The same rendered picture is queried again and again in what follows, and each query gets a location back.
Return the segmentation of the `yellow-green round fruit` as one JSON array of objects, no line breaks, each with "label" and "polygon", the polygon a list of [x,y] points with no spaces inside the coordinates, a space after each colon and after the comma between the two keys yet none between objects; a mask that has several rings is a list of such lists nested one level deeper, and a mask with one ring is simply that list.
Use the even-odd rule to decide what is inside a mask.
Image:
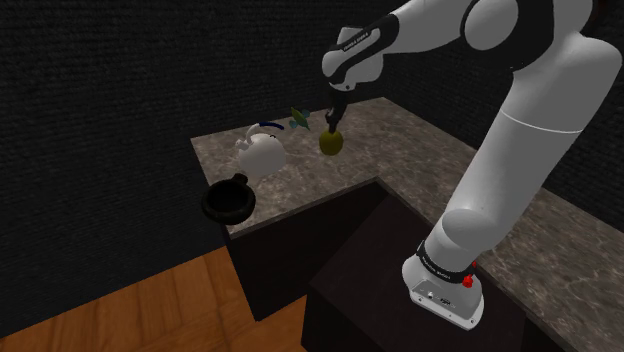
[{"label": "yellow-green round fruit", "polygon": [[334,132],[325,130],[319,137],[319,148],[327,156],[337,155],[342,150],[343,143],[343,136],[338,130]]}]

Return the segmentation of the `green and teal small toy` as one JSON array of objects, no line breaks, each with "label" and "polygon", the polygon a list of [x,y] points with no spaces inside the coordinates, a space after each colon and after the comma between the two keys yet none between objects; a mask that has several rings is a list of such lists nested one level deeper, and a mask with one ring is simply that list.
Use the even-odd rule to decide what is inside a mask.
[{"label": "green and teal small toy", "polygon": [[291,108],[291,116],[292,119],[289,121],[289,126],[291,128],[303,127],[309,130],[307,119],[310,116],[310,112],[308,110],[297,110],[295,108]]}]

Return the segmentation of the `black round pan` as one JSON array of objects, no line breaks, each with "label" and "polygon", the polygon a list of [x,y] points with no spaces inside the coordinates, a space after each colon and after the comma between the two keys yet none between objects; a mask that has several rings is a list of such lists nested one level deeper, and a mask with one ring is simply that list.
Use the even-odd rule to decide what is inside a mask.
[{"label": "black round pan", "polygon": [[204,215],[223,225],[244,222],[252,215],[255,205],[255,193],[248,185],[248,177],[241,173],[212,184],[201,200]]}]

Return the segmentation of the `dark counter cabinet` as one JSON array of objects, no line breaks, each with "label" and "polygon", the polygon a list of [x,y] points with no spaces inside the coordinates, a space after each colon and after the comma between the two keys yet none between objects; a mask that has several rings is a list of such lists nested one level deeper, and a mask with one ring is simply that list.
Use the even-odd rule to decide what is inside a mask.
[{"label": "dark counter cabinet", "polygon": [[310,280],[388,195],[373,178],[227,240],[253,318],[261,321],[305,296]]}]

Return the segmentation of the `dark robot stand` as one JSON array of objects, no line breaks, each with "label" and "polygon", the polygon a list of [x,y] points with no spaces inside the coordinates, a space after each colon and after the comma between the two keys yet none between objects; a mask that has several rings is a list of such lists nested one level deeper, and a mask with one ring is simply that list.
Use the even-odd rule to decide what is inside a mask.
[{"label": "dark robot stand", "polygon": [[401,267],[430,229],[387,196],[311,281],[307,352],[573,352],[483,269],[484,315],[474,329],[414,304]]}]

